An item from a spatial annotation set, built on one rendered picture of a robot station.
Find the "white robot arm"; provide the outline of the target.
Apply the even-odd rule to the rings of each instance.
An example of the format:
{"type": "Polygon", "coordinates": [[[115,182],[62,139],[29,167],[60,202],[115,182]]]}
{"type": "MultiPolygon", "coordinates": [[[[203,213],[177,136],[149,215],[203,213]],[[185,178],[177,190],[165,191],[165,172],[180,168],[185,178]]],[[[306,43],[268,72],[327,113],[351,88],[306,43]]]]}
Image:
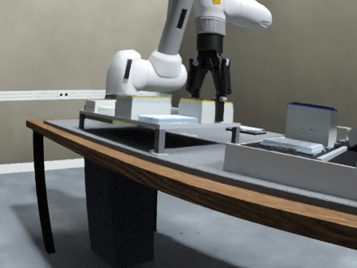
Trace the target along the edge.
{"type": "Polygon", "coordinates": [[[147,61],[135,50],[118,51],[112,58],[101,100],[115,100],[118,93],[166,93],[183,87],[186,69],[179,56],[194,2],[194,33],[226,35],[226,22],[250,30],[266,30],[272,23],[269,10],[255,0],[172,0],[158,50],[147,61]]]}

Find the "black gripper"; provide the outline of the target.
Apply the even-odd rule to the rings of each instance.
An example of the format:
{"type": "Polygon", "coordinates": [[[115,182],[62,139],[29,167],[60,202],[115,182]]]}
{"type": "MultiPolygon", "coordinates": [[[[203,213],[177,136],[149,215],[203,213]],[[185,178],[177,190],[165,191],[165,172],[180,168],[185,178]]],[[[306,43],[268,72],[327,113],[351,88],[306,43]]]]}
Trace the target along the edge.
{"type": "Polygon", "coordinates": [[[202,83],[205,75],[210,71],[217,92],[215,95],[218,96],[216,97],[214,121],[223,121],[225,101],[227,95],[231,94],[230,60],[222,58],[223,37],[213,34],[198,34],[196,50],[198,51],[197,58],[189,60],[190,68],[186,91],[190,92],[190,97],[200,98],[202,83]]]}

